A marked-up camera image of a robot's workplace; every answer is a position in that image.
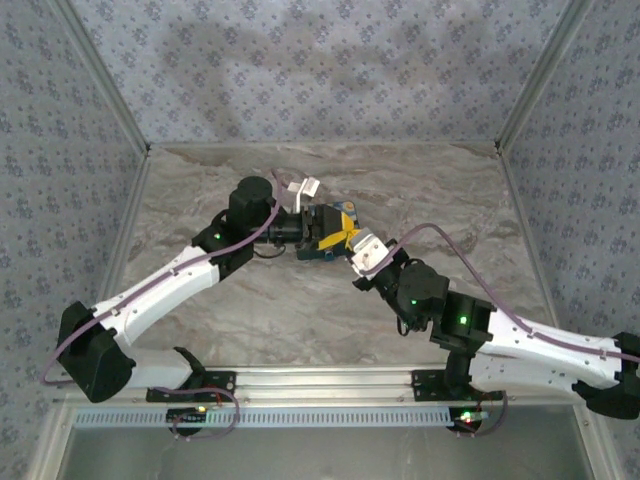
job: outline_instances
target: floor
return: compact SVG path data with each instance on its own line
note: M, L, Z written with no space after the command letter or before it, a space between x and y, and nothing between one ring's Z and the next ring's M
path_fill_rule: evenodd
M516 312L548 323L542 295L498 159L490 145L305 145L154 148L123 279L129 287L168 262L226 208L248 175L313 175L314 202L351 200L361 226L383 239L414 225L439 224L459 242ZM288 194L286 205L293 196ZM261 246L264 253L270 247ZM423 234L408 248L451 288L485 297L462 263ZM189 348L206 365L406 364L446 360L426 334L396 333L395 316L375 292L351 286L344 260L299 262L293 252L254 259L180 305L137 344Z

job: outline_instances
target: white plastic part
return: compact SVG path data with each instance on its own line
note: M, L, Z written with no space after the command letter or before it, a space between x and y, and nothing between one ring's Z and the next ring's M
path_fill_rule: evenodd
M116 330L117 333L114 338L120 347L133 344L142 332L187 298L218 283L220 281L218 266L204 260L179 272L175 271L172 277L145 292L142 296L122 308L122 310L116 312L114 307L123 298L126 298L163 273L172 271L181 263L202 255L205 255L205 251L200 247L186 247L171 262L145 278L142 282L109 300L96 304L94 315L98 316L105 311L113 311L112 316L101 322L102 326L106 330L110 328Z
M506 390L511 393L517 387L521 395L578 396L571 389L576 377L557 368L516 358L477 354L471 360L469 375L471 386L483 392Z
M314 177L305 178L302 183L291 182L287 187L290 192L295 192L296 198L293 203L291 213L300 213L300 203L302 195L313 198L320 186L320 180Z
M362 277L361 271L367 271L378 265L389 253L389 249L376 235L367 228L363 229L357 236L362 236L362 240L357 243L352 242L354 255L349 259L351 267ZM368 280L376 274L366 275Z
M136 362L124 388L178 388L192 373L189 362L175 350L147 350L120 346Z
M611 338L579 335L548 325L522 320L533 328L534 332L543 333L572 345L607 352L620 352ZM505 386L537 384L539 387L548 387L556 381L560 383L561 390L567 390L567 384L563 379L568 379L567 381L570 380L571 383L575 383L576 379L579 379L595 388L609 388L618 384L615 374L622 368L619 359L567 350L532 337L515 325L502 310L492 313L489 317L489 333L493 335L492 341L483 344L478 353L510 357L511 360L520 359L524 362L524 364L503 362L505 366L509 363L504 372L508 373ZM472 362L476 374L478 374L477 364L481 361L474 359ZM493 370L495 373L499 372L500 368L490 368L489 370ZM493 380L493 375L491 379L485 378L485 381L488 380Z

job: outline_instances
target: black bracket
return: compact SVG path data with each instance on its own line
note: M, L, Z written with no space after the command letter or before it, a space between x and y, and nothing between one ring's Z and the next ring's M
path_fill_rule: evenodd
M206 371L202 377L202 385L193 388L216 387L233 394L236 391L236 372L233 371ZM215 393L196 393L193 395L178 395L163 393L158 390L147 390L147 402L149 403L230 403L231 399Z
M454 394L445 384L444 370L414 370L411 372L411 388L416 402L447 402L468 400L502 400L502 392L481 392L472 387L462 394Z
M640 356L640 336L622 332L612 337L622 353ZM599 389L578 380L573 391L587 401L587 408L611 418L635 420L640 417L640 378L638 364L621 360L621 370L616 372L617 385Z
M177 423L198 425L207 421L207 412L200 412L197 408L171 408L167 410L165 421L169 424L173 424L176 420ZM202 430L200 427L169 427L171 432L173 432L174 429L175 433L182 435L183 437L190 437Z
M75 302L62 313L58 345L94 319L94 311ZM69 345L58 361L90 402L108 400L122 390L131 378L136 362L127 357L114 340L115 329L101 323L91 327Z

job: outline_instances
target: white arm segment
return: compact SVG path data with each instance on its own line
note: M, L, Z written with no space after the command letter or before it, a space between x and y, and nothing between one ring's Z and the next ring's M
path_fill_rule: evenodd
M175 350L147 350L120 346L136 362L124 388L179 388L193 372L189 362Z
M579 335L522 320L534 332L572 345L620 352L611 338ZM489 317L489 333L492 341L480 347L469 369L471 385L478 390L522 387L533 392L555 390L577 396L571 385L578 380L601 389L618 384L615 374L622 369L620 359L575 352L534 338L501 310Z
M120 303L141 287L148 285L165 272L192 258L205 255L200 247L188 246L171 262L150 275L137 285L115 297L95 305L95 316L112 311ZM220 281L217 265L203 260L179 272L162 283L154 286L140 297L131 301L120 311L103 320L102 326L116 330L114 340L127 357L136 362L129 382L125 388L165 387L179 388L192 373L189 362L175 350L147 350L133 348L133 342L157 320L192 295L212 287Z
M105 311L110 311L115 305L144 285L153 281L163 273L172 270L181 263L195 257L205 255L206 252L200 247L188 246L171 262L160 270L145 278L137 285L131 287L126 292L122 292L109 300L95 305L95 316ZM156 285L142 296L136 298L127 306L122 308L115 316L103 320L102 326L109 330L114 328L117 332L115 340L122 348L130 346L142 332L153 325L168 312L180 305L192 295L212 287L220 281L220 274L217 265L212 265L209 261L198 262L190 267L176 272L170 278Z

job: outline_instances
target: marble surface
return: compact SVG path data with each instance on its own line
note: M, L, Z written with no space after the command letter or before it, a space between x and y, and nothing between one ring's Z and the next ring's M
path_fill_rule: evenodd
M153 149L151 171L123 279L129 287L179 252L226 208L247 175L277 167L286 180L320 179L314 202L351 200L361 226L383 239L439 224L516 311L547 322L499 162L487 145L307 145ZM286 195L291 205L293 195ZM269 246L258 247L269 253ZM408 246L451 278L452 288L485 297L434 232ZM141 347L185 346L208 365L403 364L442 362L426 334L400 337L375 291L356 290L344 259L300 262L287 252L255 258L147 330Z

